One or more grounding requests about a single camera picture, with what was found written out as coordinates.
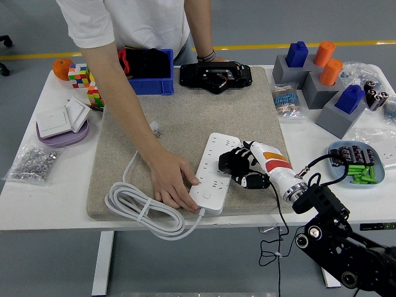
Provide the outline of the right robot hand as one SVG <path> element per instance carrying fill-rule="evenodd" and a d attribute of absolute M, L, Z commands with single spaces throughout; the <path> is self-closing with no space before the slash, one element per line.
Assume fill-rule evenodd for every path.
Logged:
<path fill-rule="evenodd" d="M 233 149 L 228 167 L 233 179 L 246 189 L 265 189 L 275 183 L 287 203 L 296 201 L 307 189 L 281 152 L 260 142 L 244 141 Z"/>

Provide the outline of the person's right hand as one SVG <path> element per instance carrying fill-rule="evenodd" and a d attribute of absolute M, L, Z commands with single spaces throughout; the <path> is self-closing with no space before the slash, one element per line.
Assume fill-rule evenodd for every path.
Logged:
<path fill-rule="evenodd" d="M 184 184 L 184 180 L 193 186 L 199 184 L 187 160 L 161 149 L 147 163 L 151 171 L 155 200 L 174 209 L 183 208 L 192 213 L 198 211 L 196 202 Z"/>

